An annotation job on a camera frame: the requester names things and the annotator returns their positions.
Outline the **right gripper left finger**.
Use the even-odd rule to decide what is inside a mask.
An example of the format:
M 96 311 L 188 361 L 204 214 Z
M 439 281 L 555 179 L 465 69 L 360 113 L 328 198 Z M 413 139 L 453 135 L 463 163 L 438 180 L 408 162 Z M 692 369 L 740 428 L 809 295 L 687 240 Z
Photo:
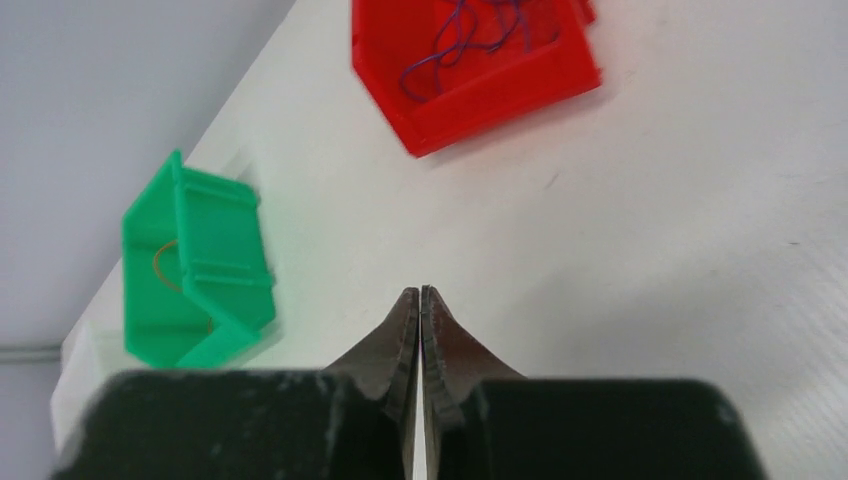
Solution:
M 113 376 L 56 479 L 409 479 L 420 292 L 329 366 Z

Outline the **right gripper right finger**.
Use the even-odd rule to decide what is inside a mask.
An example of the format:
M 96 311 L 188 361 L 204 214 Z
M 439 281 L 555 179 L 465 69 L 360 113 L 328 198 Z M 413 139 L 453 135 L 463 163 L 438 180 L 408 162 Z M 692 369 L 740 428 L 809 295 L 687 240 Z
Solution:
M 682 378 L 527 377 L 421 291 L 431 479 L 763 479 L 741 415 Z

